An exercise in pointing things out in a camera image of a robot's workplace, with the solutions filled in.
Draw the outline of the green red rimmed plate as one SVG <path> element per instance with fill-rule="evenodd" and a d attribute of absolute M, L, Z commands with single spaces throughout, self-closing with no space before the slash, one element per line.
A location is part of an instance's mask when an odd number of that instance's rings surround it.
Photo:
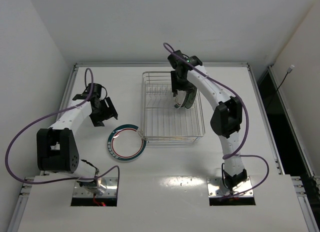
<path fill-rule="evenodd" d="M 183 108 L 189 99 L 189 95 L 190 94 L 187 91 L 178 90 L 173 97 L 174 98 L 174 107 L 176 109 Z"/>
<path fill-rule="evenodd" d="M 146 144 L 138 126 L 124 124 L 111 132 L 106 142 L 106 149 L 113 159 L 131 162 L 142 155 Z"/>

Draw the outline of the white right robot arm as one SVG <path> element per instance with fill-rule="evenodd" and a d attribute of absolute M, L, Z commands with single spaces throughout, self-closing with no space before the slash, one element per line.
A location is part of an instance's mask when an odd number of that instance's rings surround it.
<path fill-rule="evenodd" d="M 247 171 L 240 157 L 244 143 L 239 141 L 239 131 L 242 118 L 248 111 L 231 88 L 210 77 L 198 57 L 185 58 L 182 52 L 177 50 L 171 52 L 167 59 L 173 68 L 172 91 L 175 94 L 184 91 L 187 96 L 200 91 L 213 109 L 210 126 L 222 146 L 224 185 L 232 190 L 247 179 Z"/>

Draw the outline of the white grey patterned plate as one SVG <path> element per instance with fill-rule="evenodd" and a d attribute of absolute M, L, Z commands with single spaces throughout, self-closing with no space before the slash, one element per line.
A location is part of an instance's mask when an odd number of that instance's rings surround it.
<path fill-rule="evenodd" d="M 187 92 L 187 95 L 186 95 L 186 103 L 184 105 L 184 107 L 186 109 L 189 109 L 192 107 L 192 105 L 194 104 L 194 101 L 196 99 L 196 95 L 197 95 L 197 88 L 193 88 L 191 89 L 190 91 Z"/>

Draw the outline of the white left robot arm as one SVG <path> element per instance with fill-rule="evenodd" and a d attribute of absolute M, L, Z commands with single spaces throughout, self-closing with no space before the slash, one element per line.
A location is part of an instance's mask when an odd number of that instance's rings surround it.
<path fill-rule="evenodd" d="M 110 97 L 102 97 L 103 90 L 101 84 L 88 84 L 81 94 L 73 97 L 73 109 L 64 112 L 49 128 L 37 132 L 37 165 L 40 170 L 75 177 L 87 190 L 101 187 L 99 169 L 80 159 L 74 136 L 87 118 L 94 127 L 103 127 L 104 121 L 118 118 Z"/>

